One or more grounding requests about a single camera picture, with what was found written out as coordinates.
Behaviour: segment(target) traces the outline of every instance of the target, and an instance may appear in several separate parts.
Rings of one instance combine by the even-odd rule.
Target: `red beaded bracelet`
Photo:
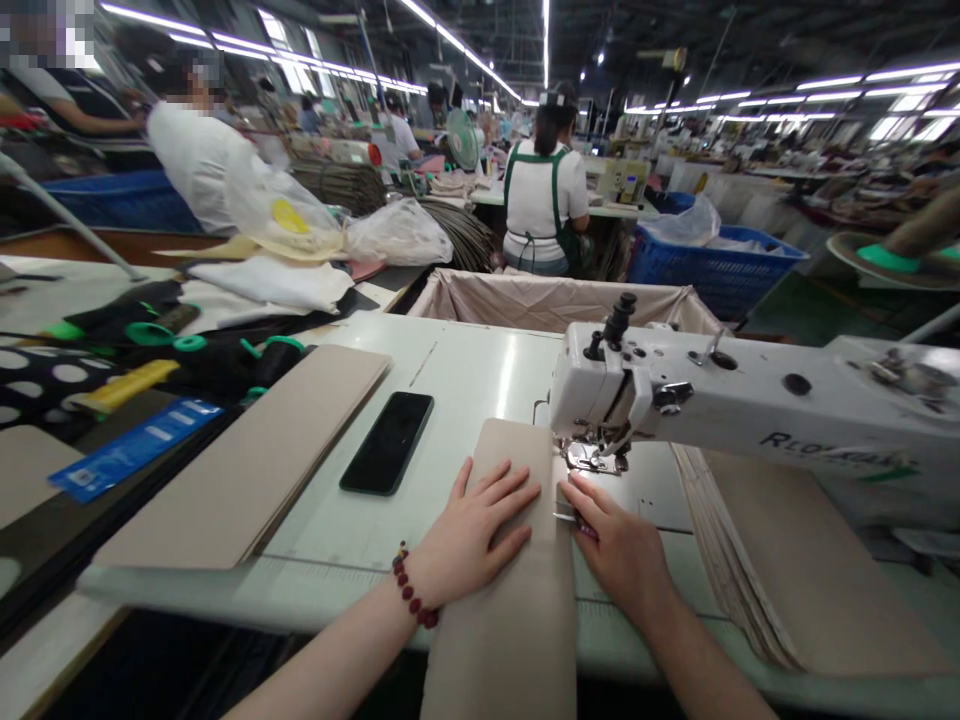
[[[420,625],[423,625],[427,630],[436,627],[437,621],[440,619],[440,615],[436,610],[428,610],[423,607],[423,602],[420,598],[413,597],[413,585],[408,585],[410,578],[407,577],[407,573],[403,567],[403,561],[406,559],[407,555],[410,553],[406,549],[407,543],[403,541],[400,543],[400,550],[397,552],[397,556],[393,559],[393,574],[397,576],[397,585],[403,588],[401,596],[404,600],[410,601],[410,614],[417,616],[417,622]]]

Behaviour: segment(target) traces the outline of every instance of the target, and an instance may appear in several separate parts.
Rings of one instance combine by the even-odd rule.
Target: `plastic bag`
[[[432,265],[453,259],[453,243],[443,228],[406,198],[380,208],[347,227],[347,255],[359,262]]]
[[[227,212],[242,235],[294,260],[329,260],[343,249],[343,229],[322,202],[290,175],[264,163],[252,143],[227,164]]]
[[[679,215],[644,218],[643,229],[660,242],[687,247],[703,247],[720,233],[720,215],[703,193],[693,207]]]

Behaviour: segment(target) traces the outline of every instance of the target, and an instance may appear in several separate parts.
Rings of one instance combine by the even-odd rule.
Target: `green apron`
[[[560,246],[560,249],[563,251],[563,256],[567,259],[567,274],[570,277],[580,277],[583,273],[583,269],[590,260],[590,255],[592,251],[588,253],[587,257],[584,257],[584,252],[581,249],[581,240],[580,236],[573,231],[573,226],[570,224],[570,221],[567,220],[565,224],[560,223],[560,202],[559,202],[559,193],[557,191],[557,177],[560,174],[560,161],[563,160],[564,156],[570,152],[570,148],[564,145],[560,152],[555,155],[550,155],[548,157],[543,157],[541,155],[525,155],[521,154],[519,151],[519,145],[517,149],[510,153],[510,159],[507,161],[507,174],[504,178],[504,188],[503,188],[503,206],[507,209],[507,212],[510,211],[510,180],[513,177],[513,166],[518,162],[531,163],[534,165],[553,165],[553,181],[552,181],[552,191],[553,191],[553,222],[556,228],[553,235],[544,235],[541,237],[534,237],[530,233],[516,233],[513,230],[510,230],[510,226],[507,226],[507,230],[513,232],[514,235],[526,235],[527,244],[523,247],[523,252],[520,253],[520,264],[523,265],[523,253],[527,251],[527,246],[533,243],[534,255],[533,262],[536,264],[537,255],[536,255],[536,244],[534,240],[556,240],[557,245]]]

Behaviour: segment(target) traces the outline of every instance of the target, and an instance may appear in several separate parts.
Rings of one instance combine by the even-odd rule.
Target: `blue plastic basket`
[[[43,187],[94,227],[203,232],[163,170],[57,180],[43,183]]]
[[[804,252],[752,228],[724,225],[720,237],[759,240],[783,248],[785,256],[684,247],[660,242],[637,227],[637,244],[628,275],[640,285],[693,285],[700,299],[721,320],[742,320],[798,262]]]

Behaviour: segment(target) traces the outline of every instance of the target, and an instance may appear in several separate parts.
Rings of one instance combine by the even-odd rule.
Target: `smartphone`
[[[340,487],[371,495],[393,495],[433,408],[429,395],[390,396],[363,445],[340,478]]]

